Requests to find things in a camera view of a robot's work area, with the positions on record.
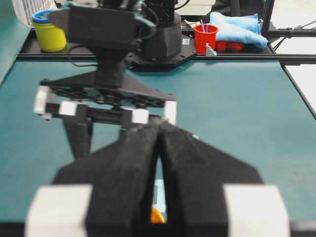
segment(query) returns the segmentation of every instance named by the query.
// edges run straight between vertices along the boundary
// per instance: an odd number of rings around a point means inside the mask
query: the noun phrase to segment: red cup
[[[206,54],[206,44],[215,50],[215,39],[218,28],[216,26],[208,26],[208,32],[203,32],[202,25],[194,27],[195,32],[195,46],[198,54]]]

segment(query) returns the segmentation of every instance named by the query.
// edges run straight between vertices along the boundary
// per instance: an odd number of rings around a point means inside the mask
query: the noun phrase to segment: red object
[[[226,49],[230,50],[243,50],[245,48],[244,43],[239,42],[227,42],[227,41],[216,41],[216,50],[223,51]]]
[[[198,54],[206,54],[206,44],[215,50],[215,39],[218,28],[216,26],[208,26],[208,32],[203,32],[202,25],[194,27],[195,32],[195,45]]]
[[[216,41],[216,50],[222,51],[227,48],[227,41]]]
[[[228,42],[228,48],[231,50],[242,50],[245,48],[244,43]]]

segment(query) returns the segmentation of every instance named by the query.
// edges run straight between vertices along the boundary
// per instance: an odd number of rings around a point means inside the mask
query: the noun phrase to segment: white tape
[[[77,102],[73,101],[63,101],[59,106],[58,113],[60,115],[69,115],[69,116],[75,116],[77,112]]]
[[[149,111],[145,109],[134,109],[132,112],[133,123],[148,123]]]
[[[176,119],[177,119],[177,102],[176,101],[166,101],[164,103],[163,117],[172,125],[176,124]]]
[[[289,218],[273,185],[225,184],[229,237],[290,237]]]
[[[52,93],[48,86],[40,85],[35,96],[34,113],[42,115],[44,119],[52,119],[52,114],[47,114],[46,104],[55,103],[56,94]]]
[[[25,237],[86,237],[92,185],[43,186],[28,211]]]

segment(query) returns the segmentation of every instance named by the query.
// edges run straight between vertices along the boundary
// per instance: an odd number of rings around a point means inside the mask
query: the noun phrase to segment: teal mat
[[[8,74],[0,90],[0,221],[23,221],[36,188],[72,160],[61,120],[32,112],[38,82],[92,70],[16,62]],[[176,95],[178,126],[278,185],[291,220],[316,220],[316,121],[278,62],[191,61],[170,73],[128,73]],[[96,124],[94,133],[96,150],[116,140],[118,127]]]
[[[20,52],[30,28],[16,17],[12,0],[0,0],[0,85]]]

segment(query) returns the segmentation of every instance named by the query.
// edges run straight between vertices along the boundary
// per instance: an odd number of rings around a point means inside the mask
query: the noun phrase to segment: blue towel
[[[212,12],[210,22],[219,28],[216,34],[217,41],[253,44],[257,48],[265,48],[267,46],[267,39],[261,36],[258,14],[253,16],[229,17],[223,16],[219,12]]]

